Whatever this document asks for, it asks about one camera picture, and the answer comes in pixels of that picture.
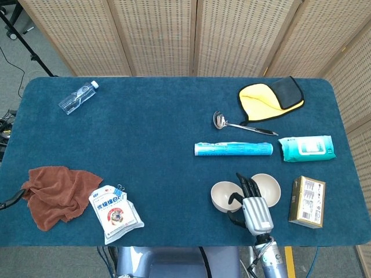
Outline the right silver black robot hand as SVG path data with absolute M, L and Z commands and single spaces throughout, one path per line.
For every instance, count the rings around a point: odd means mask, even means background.
M 242 187 L 243 195 L 233 192 L 228 198 L 228 204 L 237 201 L 242 206 L 244 220 L 239 220 L 233 212 L 227 211 L 230 221 L 237 226 L 246 228 L 253 236 L 268 234 L 274 224 L 266 200 L 262 197 L 257 183 L 252 178 L 246 178 L 236 173 Z

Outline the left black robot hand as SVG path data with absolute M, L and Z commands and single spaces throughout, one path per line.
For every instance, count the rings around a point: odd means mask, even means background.
M 16 204 L 26 193 L 26 189 L 21 189 L 17 191 L 10 199 L 5 200 L 4 202 L 1 202 L 0 210 L 4 210 L 14 204 Z

